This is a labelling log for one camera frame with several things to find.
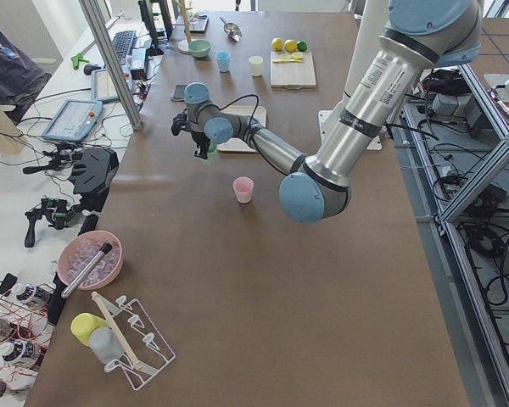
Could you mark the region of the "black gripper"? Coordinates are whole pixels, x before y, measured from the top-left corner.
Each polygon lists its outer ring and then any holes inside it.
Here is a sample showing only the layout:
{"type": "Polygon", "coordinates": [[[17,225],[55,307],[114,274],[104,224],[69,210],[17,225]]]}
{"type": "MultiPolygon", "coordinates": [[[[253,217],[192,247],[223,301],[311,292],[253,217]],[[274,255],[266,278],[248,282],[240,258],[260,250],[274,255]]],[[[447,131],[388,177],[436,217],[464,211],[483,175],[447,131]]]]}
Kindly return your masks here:
{"type": "Polygon", "coordinates": [[[189,133],[191,138],[197,144],[197,147],[194,150],[194,156],[197,158],[207,159],[210,139],[205,135],[204,131],[198,124],[193,123],[188,118],[186,110],[183,110],[181,113],[177,114],[173,118],[171,125],[171,133],[173,136],[178,136],[181,131],[189,133]]]}

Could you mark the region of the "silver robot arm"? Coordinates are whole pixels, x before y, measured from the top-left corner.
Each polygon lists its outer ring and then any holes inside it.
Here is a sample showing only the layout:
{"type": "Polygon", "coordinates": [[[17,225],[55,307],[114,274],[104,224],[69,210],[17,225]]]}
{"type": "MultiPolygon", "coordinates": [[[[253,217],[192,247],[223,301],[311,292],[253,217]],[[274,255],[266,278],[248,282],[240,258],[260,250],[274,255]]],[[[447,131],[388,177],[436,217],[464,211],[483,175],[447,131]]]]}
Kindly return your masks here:
{"type": "Polygon", "coordinates": [[[290,219],[308,224],[335,216],[350,201],[350,172],[420,74],[477,58],[483,8],[481,1],[366,2],[360,28],[381,22],[378,52],[356,89],[335,106],[329,135],[310,156],[258,120],[225,113],[200,82],[187,85],[186,108],[171,132],[188,132],[201,159],[210,144],[242,140],[284,174],[279,200],[290,219]]]}

